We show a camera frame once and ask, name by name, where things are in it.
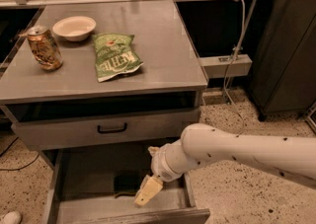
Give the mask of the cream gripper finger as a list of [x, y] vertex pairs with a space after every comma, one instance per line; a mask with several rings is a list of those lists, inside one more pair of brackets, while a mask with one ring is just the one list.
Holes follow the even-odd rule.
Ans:
[[155, 177], [146, 175], [143, 179], [139, 191], [136, 193], [134, 203], [138, 206], [144, 206], [153, 199], [163, 188], [163, 182]]

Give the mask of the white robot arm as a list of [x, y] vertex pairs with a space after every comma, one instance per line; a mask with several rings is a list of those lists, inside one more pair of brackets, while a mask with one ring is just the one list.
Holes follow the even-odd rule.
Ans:
[[312, 137], [241, 135], [195, 123], [187, 126], [177, 141], [151, 146], [148, 151], [152, 174], [145, 177], [136, 193], [134, 203], [138, 206], [154, 198], [164, 183], [220, 161], [235, 161], [316, 187], [316, 139]]

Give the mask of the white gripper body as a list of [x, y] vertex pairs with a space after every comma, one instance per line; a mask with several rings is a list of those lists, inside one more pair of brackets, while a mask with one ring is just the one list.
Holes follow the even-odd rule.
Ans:
[[151, 171], [155, 177], [164, 183], [170, 183], [182, 176], [174, 172], [167, 163], [167, 147], [168, 144], [162, 147], [150, 146], [148, 148], [148, 152], [152, 157]]

